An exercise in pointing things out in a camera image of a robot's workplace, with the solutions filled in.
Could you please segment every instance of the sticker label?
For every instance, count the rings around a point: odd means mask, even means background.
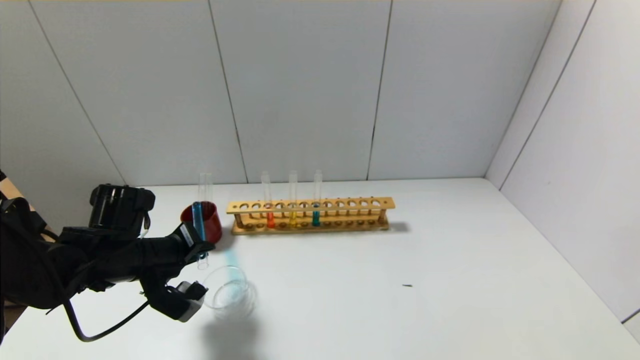
[[[189,247],[192,247],[193,239],[191,238],[191,234],[189,234],[189,229],[187,229],[187,225],[184,225],[184,224],[180,225],[180,231],[182,231],[182,236],[187,241],[187,244],[189,244]]]

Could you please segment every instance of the red cup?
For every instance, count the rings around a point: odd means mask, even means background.
[[[220,225],[220,218],[218,217],[218,208],[213,202],[202,202],[202,217],[204,217],[204,232],[207,237],[207,242],[217,243],[222,237],[222,225]],[[191,205],[182,211],[180,221],[193,223],[193,210],[191,209]]]

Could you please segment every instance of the teal liquid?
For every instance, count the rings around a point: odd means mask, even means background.
[[[203,219],[203,211],[202,211],[202,203],[199,201],[194,202],[191,205],[191,210],[193,214],[193,227],[196,228],[198,235],[200,235],[200,240],[206,241],[205,230],[204,230],[204,219]],[[209,255],[208,252],[201,252],[198,254],[200,259],[206,259]]]
[[[315,204],[314,208],[319,208],[320,205]],[[320,211],[314,211],[313,221],[311,222],[313,226],[320,226]]]

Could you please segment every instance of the glass test tube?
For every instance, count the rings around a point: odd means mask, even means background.
[[[298,216],[297,207],[298,207],[298,194],[296,193],[298,187],[298,172],[292,170],[289,172],[289,207],[291,211],[289,212],[289,226],[296,227],[298,222],[296,217]]]
[[[213,207],[213,175],[208,172],[200,173],[198,182],[198,201],[192,205],[193,226],[198,231],[202,241],[207,241],[207,233],[204,227],[204,218],[209,216]],[[205,270],[209,267],[209,253],[198,255],[198,269]]]
[[[264,207],[271,209],[273,204],[271,203],[271,180],[269,179],[269,172],[262,172],[262,187],[264,189]],[[273,213],[267,213],[267,227],[276,227],[276,222],[273,220]]]
[[[314,208],[320,207],[320,200],[322,197],[322,172],[316,170],[314,175]],[[320,226],[320,211],[314,211],[313,226]]]

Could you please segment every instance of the test tube with teal liquid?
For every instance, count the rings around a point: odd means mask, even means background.
[[[316,174],[314,175],[314,208],[320,207],[320,201],[322,198],[322,172],[320,170],[316,170]],[[320,226],[320,211],[314,211],[313,221],[311,222],[313,226]]]

